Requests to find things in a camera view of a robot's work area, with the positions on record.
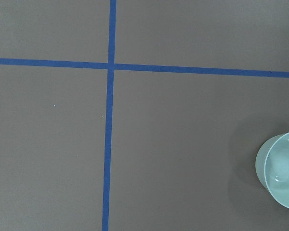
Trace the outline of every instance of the vertical blue line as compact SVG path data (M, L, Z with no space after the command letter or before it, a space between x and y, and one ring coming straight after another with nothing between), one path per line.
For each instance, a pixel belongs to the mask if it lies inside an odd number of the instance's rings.
M114 92L114 63L116 42L116 6L117 1L110 0L102 231L108 231L109 224L112 104Z

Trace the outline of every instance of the plastic cup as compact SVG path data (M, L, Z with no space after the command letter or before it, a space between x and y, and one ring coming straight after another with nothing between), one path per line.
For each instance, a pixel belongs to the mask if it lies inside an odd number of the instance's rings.
M256 173L274 199L289 208L289 133L272 137L261 146Z

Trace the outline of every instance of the cup rim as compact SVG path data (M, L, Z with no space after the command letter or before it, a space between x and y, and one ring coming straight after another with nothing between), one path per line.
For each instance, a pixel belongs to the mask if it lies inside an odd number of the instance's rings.
M289 206L283 204L282 202L279 201L279 199L278 199L277 197L275 197L275 195L272 193L272 191L271 191L271 189L270 189L270 187L269 187L269 185L268 185L268 182L267 182L267 180L266 180L266 161L267 161L267 159L268 159L268 157L269 157L269 154L270 154L271 150L274 148L274 146L275 146L283 137L285 137L285 136L287 136L287 135L289 135L289 132L287 132L287 133L283 134L282 136L280 136L280 137L272 144L272 146L270 147L269 151L267 152L266 157L265 157L265 161L264 161L264 181L265 181L266 188L268 189L269 193L274 197L274 199L275 199L277 202L279 202L281 205L283 205L284 207L289 208Z

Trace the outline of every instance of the blue line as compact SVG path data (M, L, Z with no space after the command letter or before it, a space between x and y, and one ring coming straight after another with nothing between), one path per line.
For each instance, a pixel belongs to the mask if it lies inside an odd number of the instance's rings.
M73 68L89 68L89 69L108 68L108 64L105 63L37 60L37 59L3 59L3 58L0 58L0 65L51 66L51 67L73 67Z
M289 72L221 69L221 68L205 68L205 67L185 67L185 66L115 64L115 70L289 78Z
M110 0L102 231L108 231L117 1Z

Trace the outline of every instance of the gray surface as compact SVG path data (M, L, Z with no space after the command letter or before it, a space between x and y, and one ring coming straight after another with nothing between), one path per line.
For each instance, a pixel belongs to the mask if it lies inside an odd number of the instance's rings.
M115 72L110 231L289 230L256 177L289 79Z
M109 1L0 0L0 58L107 62Z
M117 63L289 71L289 0L117 5Z
M0 231L101 230L105 98L104 70L0 66Z

